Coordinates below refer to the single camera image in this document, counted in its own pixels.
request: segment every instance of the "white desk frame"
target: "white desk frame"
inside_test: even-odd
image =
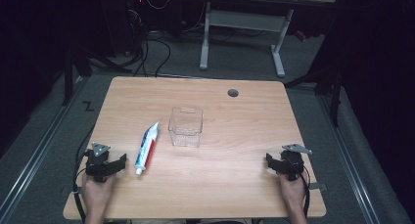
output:
[[[208,68],[208,32],[211,25],[238,27],[244,29],[266,30],[279,32],[275,45],[271,45],[271,53],[274,58],[274,65],[279,77],[284,77],[284,67],[281,62],[280,49],[285,34],[290,25],[294,10],[289,10],[286,17],[266,16],[258,14],[247,14],[229,11],[211,10],[210,3],[207,3],[205,20],[205,37],[202,45],[200,69]]]

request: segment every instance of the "hole in table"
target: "hole in table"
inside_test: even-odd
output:
[[[228,90],[228,95],[232,98],[238,97],[239,92],[236,89],[230,89]]]

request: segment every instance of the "cable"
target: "cable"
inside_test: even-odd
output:
[[[141,24],[141,17],[136,11],[129,9],[128,12],[131,12],[135,16],[133,22],[135,22],[138,18],[138,23]]]
[[[79,176],[79,174],[81,173],[81,172],[83,172],[83,171],[85,171],[86,170],[86,168],[82,168],[81,170],[79,170],[79,172],[76,174],[76,178]]]
[[[245,31],[246,29],[239,29],[240,31],[235,31],[235,33],[236,34],[238,34],[238,35],[244,35],[244,36],[249,36],[249,37],[257,37],[257,36],[260,36],[260,35],[266,35],[266,34],[268,34],[268,33],[270,33],[270,31],[265,31],[265,30],[262,30],[262,31],[260,31],[259,33],[256,33],[256,34],[249,34],[249,33],[246,33],[246,32],[242,32],[242,31]]]
[[[79,169],[80,163],[82,161],[82,158],[83,158],[83,155],[82,155],[82,157],[79,156],[79,152],[80,152],[80,149],[82,148],[82,146],[85,144],[86,139],[91,135],[92,130],[94,129],[94,127],[95,127],[95,124],[91,127],[91,129],[85,135],[85,137],[83,138],[82,142],[79,144],[79,146],[78,146],[78,148],[76,150],[76,154],[75,154],[75,167],[74,167],[73,176],[72,176],[73,195],[74,195],[74,198],[75,198],[76,207],[77,207],[77,209],[79,211],[79,215],[80,215],[80,217],[82,219],[82,223],[85,223],[86,214],[85,214],[85,211],[82,208],[82,203],[81,203],[80,197],[79,197],[79,190],[78,190],[78,187],[77,187],[77,184],[76,184],[76,178],[77,178],[77,176],[79,175],[79,173],[81,171],[83,171],[83,169],[82,169],[81,171],[77,172],[77,170]]]
[[[302,176],[302,174],[299,171],[297,171],[296,167],[294,166],[294,164],[290,161],[290,159],[288,157],[287,157],[287,161],[290,163],[290,165],[296,171],[296,174],[299,175],[299,177],[302,180],[302,183],[304,184],[305,202],[304,202],[303,212],[304,212],[304,216],[306,218],[307,217],[307,214],[308,214],[308,208],[309,208],[309,205],[310,205],[310,189],[309,189],[309,187],[310,187],[310,184],[309,184],[309,182],[310,182],[310,174],[309,174],[307,168],[304,166],[305,171],[308,174],[308,182],[305,182],[305,179]]]
[[[139,35],[135,36],[134,37],[134,41],[133,41],[133,45],[132,45],[133,46],[133,48],[132,48],[133,50],[134,50],[135,44],[137,42],[139,42],[139,41],[140,41],[140,36]],[[133,64],[137,63],[143,57],[143,50],[140,49],[140,48],[141,48],[141,46],[139,46],[138,50],[135,52],[136,54],[134,55],[134,57],[131,60],[129,60],[129,61],[125,62],[125,63],[122,63],[120,65],[119,64],[115,64],[115,65],[118,66],[118,67],[120,67],[120,68],[125,68],[125,67],[128,67],[130,65],[133,65]],[[94,62],[94,60],[92,60],[92,59],[89,59],[89,64],[91,66],[98,67],[98,68],[109,68],[110,67],[110,65],[109,65],[109,62],[110,61],[109,60],[107,60],[107,59],[104,59],[104,60],[103,59],[101,59],[101,60],[96,59],[96,60],[100,64],[103,64],[103,66],[100,65],[100,64],[98,64],[97,62]]]
[[[199,23],[200,23],[200,22],[201,22],[201,20],[202,20],[202,17],[204,16],[205,6],[206,6],[206,3],[204,3],[204,6],[202,7],[201,15],[199,16],[199,19],[198,19],[198,21],[195,23],[195,25],[194,25],[192,28],[189,28],[189,29],[187,29],[187,30],[183,30],[182,32],[187,32],[187,31],[191,31],[191,30],[194,30],[194,29],[199,29],[200,27],[203,27],[202,25],[201,25],[201,26],[199,26],[199,27],[197,27],[197,26],[199,25]]]
[[[214,39],[212,36],[209,36],[209,39],[211,39],[211,40],[213,40],[213,41],[218,41],[218,42],[224,42],[224,41],[228,41],[228,40],[230,40],[233,36],[234,36],[234,34],[235,34],[235,29],[234,28],[230,28],[231,29],[231,34],[227,37],[227,38],[225,38],[225,39],[221,39],[221,40],[219,40],[219,39]]]
[[[204,36],[204,32],[203,31],[200,31],[201,28],[204,28],[204,26],[201,25],[201,26],[196,27],[196,28],[193,28],[193,29],[188,29],[185,32],[182,32],[182,35],[187,36],[187,37],[191,37],[191,38],[199,38],[199,37],[202,37],[202,36]],[[197,35],[189,35],[188,33],[191,33],[191,32],[194,32],[194,33],[198,32],[199,34],[197,34]]]
[[[159,42],[159,43],[161,43],[161,44],[163,44],[165,47],[167,47],[167,49],[168,49],[168,55],[167,55],[167,58],[165,58],[165,60],[161,63],[161,65],[159,65],[159,67],[157,67],[157,69],[156,69],[156,72],[155,72],[155,77],[157,77],[157,75],[158,75],[158,73],[159,73],[159,70],[160,70],[160,68],[168,61],[168,59],[170,58],[170,54],[171,54],[171,50],[170,50],[170,47],[167,45],[167,44],[165,44],[164,42],[162,42],[162,41],[159,41],[159,40],[150,40],[150,41],[154,41],[154,42]]]
[[[144,59],[142,59],[141,64],[138,66],[138,68],[135,70],[133,76],[136,76],[138,73],[138,70],[142,67],[144,71],[144,76],[148,77],[146,69],[144,68],[144,63],[147,61],[147,56],[149,55],[149,40],[147,39],[147,36],[145,37],[146,40],[146,55],[144,56]]]
[[[156,9],[156,10],[162,10],[162,9],[164,9],[166,6],[167,6],[167,4],[168,4],[168,2],[170,1],[170,0],[166,0],[165,1],[165,3],[164,3],[164,5],[162,6],[162,7],[156,7],[156,6],[153,6],[152,5],[152,3],[149,1],[149,0],[146,0],[148,3],[149,3],[149,5],[151,6],[151,7],[153,7],[154,9]]]

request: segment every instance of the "toothpaste tube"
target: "toothpaste tube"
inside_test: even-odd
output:
[[[143,142],[141,142],[140,152],[137,160],[135,161],[135,174],[141,175],[143,170],[146,170],[147,163],[149,161],[150,154],[152,153],[153,147],[156,143],[158,135],[159,123],[153,124],[146,133],[144,133]]]

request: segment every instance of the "wire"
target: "wire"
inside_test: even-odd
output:
[[[141,17],[140,15],[135,12],[134,10],[128,10],[128,12],[131,12],[135,15],[135,19],[137,19],[137,17],[139,18],[140,24],[141,24]],[[140,61],[143,57],[143,50],[141,49],[141,46],[136,45],[138,42],[140,42],[140,35],[136,34],[137,32],[139,32],[139,29],[137,29],[137,27],[134,25],[134,23],[130,23],[131,29],[132,29],[132,33],[133,33],[133,44],[131,47],[131,50],[133,50],[133,52],[135,52],[134,57],[122,64],[116,64],[119,67],[128,67],[130,65],[133,65],[135,63],[137,63],[138,61]],[[109,68],[109,66],[107,64],[103,64],[101,61],[97,61],[95,62],[95,60],[89,59],[89,64],[93,67],[98,67],[98,68]]]
[[[308,169],[306,167],[304,167],[304,169],[305,169],[305,171],[307,172],[307,175],[308,175],[308,188],[309,188],[310,187],[310,181],[311,181],[310,173],[308,172]]]
[[[203,31],[200,31],[200,29],[201,28],[204,28],[204,26],[202,25],[202,26],[199,26],[199,27],[196,27],[196,28],[193,28],[193,29],[188,29],[188,30],[186,30],[185,32],[182,32],[182,34],[184,35],[184,36],[187,36],[187,37],[191,37],[191,38],[199,38],[199,37],[202,37],[202,36],[204,36],[204,32]],[[189,35],[189,33],[199,33],[199,34],[197,34],[197,35]]]
[[[146,0],[148,3],[149,3],[149,5],[151,6],[151,7],[153,7],[154,9],[156,9],[156,10],[162,10],[162,9],[164,9],[166,6],[167,6],[167,4],[168,4],[168,2],[170,1],[170,0],[166,0],[165,1],[165,3],[164,3],[164,6],[162,6],[162,7],[156,7],[156,6],[153,6],[152,5],[152,3],[149,1],[149,0]]]
[[[255,34],[249,34],[246,31],[247,31],[246,29],[239,29],[239,31],[237,30],[237,31],[235,31],[235,33],[238,34],[238,35],[244,35],[244,36],[249,36],[249,37],[257,37],[257,36],[260,36],[260,35],[266,35],[266,34],[270,33],[270,31],[262,30],[258,33],[255,33]]]
[[[76,150],[76,154],[75,154],[75,167],[73,169],[73,177],[72,177],[72,190],[73,190],[73,195],[74,195],[74,198],[75,198],[76,207],[78,208],[79,215],[80,215],[83,223],[85,222],[86,215],[85,215],[85,211],[82,208],[82,203],[80,202],[80,199],[79,199],[79,190],[78,190],[78,187],[77,187],[77,184],[76,184],[76,178],[79,175],[79,173],[81,171],[83,171],[83,169],[82,169],[81,171],[77,172],[77,170],[79,169],[79,166],[80,166],[80,162],[81,162],[81,160],[83,158],[83,155],[82,155],[82,157],[79,156],[80,149],[85,144],[86,139],[91,135],[92,130],[94,129],[94,127],[95,127],[95,124],[92,125],[91,129],[88,131],[88,133],[82,139],[82,142],[79,144],[79,146],[78,146],[78,148]]]
[[[138,18],[138,23],[141,24],[141,17],[136,11],[129,9],[128,12],[131,12],[135,16],[133,22],[135,22]]]
[[[134,72],[133,76],[136,76],[136,75],[137,75],[137,73],[138,73],[138,70],[142,67],[142,68],[143,68],[143,71],[144,71],[144,76],[148,77],[147,72],[146,72],[146,69],[144,68],[144,63],[147,61],[147,56],[148,56],[148,54],[149,54],[149,40],[147,39],[147,36],[146,36],[145,40],[146,40],[146,55],[145,55],[145,56],[144,56],[144,58],[141,60],[141,64],[140,64],[140,65],[138,66],[138,68],[135,70],[135,72]]]
[[[213,41],[224,42],[224,41],[230,40],[234,36],[234,34],[235,34],[235,29],[231,28],[231,34],[228,37],[226,37],[225,39],[214,39],[212,36],[209,36],[209,39],[211,39]]]
[[[198,19],[198,21],[195,23],[195,25],[194,25],[192,28],[189,28],[189,29],[187,29],[187,30],[183,30],[182,32],[191,31],[191,30],[194,30],[194,29],[199,29],[200,27],[203,27],[202,25],[201,25],[201,26],[198,26],[198,25],[199,25],[199,23],[201,22],[202,17],[204,16],[205,6],[206,6],[206,3],[204,3],[204,6],[202,7],[201,15],[199,16],[199,19]]]
[[[308,172],[308,170],[305,168],[305,166],[302,166],[305,168],[306,173],[308,174],[308,182],[305,182],[304,177],[302,176],[302,174],[296,169],[296,167],[294,166],[294,164],[290,161],[290,158],[287,157],[287,161],[290,163],[290,165],[293,167],[293,169],[296,171],[296,174],[299,175],[299,177],[301,178],[303,184],[304,184],[304,191],[305,191],[305,202],[304,202],[304,208],[303,208],[303,212],[304,212],[304,216],[305,218],[307,217],[307,213],[308,213],[308,208],[309,208],[309,204],[310,204],[310,174]]]
[[[164,42],[162,42],[162,41],[159,41],[159,40],[150,40],[150,41],[154,41],[154,42],[159,42],[160,44],[163,44],[165,47],[167,47],[167,49],[168,49],[168,55],[167,55],[167,58],[165,58],[165,60],[161,63],[161,65],[159,65],[159,67],[157,67],[157,69],[156,69],[156,72],[155,72],[155,77],[157,77],[157,75],[158,75],[158,73],[159,73],[159,70],[160,70],[160,68],[168,61],[168,59],[170,58],[170,54],[171,54],[171,50],[170,50],[170,47],[167,45],[167,44],[165,44]]]
[[[82,168],[81,170],[79,170],[79,172],[76,174],[76,178],[79,176],[79,174],[81,173],[81,172],[83,172],[83,171],[85,171],[86,170],[86,168]]]

